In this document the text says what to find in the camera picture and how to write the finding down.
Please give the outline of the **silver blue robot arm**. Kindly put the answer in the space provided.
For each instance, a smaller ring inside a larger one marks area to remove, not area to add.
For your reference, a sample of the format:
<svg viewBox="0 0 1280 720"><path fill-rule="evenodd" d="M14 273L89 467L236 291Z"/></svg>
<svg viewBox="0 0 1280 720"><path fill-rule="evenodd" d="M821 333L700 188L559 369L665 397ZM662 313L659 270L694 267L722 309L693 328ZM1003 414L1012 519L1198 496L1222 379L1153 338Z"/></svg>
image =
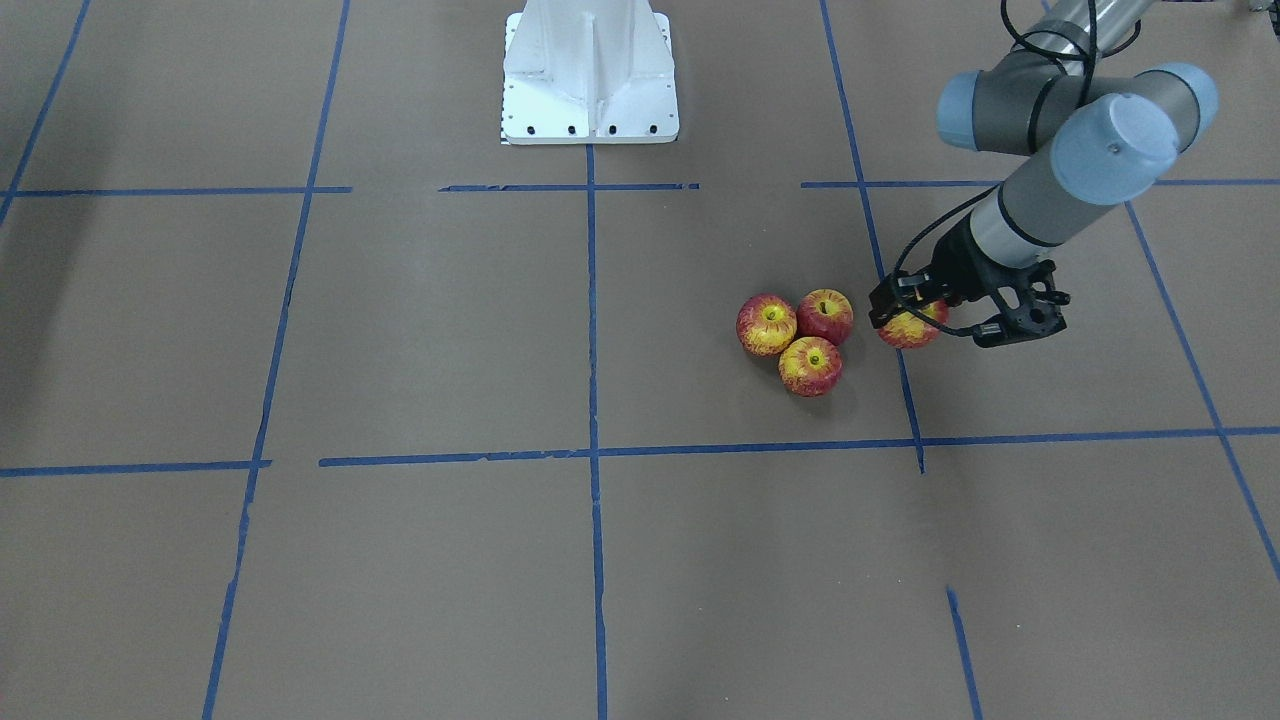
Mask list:
<svg viewBox="0 0 1280 720"><path fill-rule="evenodd" d="M987 70L951 78L938 136L1021 165L932 224L941 237L916 272L896 263L870 292L870 324L911 318L928 334L992 348L1057 334L1070 296L1053 252L1149 190L1198 143L1221 108L1208 72L1165 63L1130 77L1100 64L1140 33L1146 1L1059 1Z"/></svg>

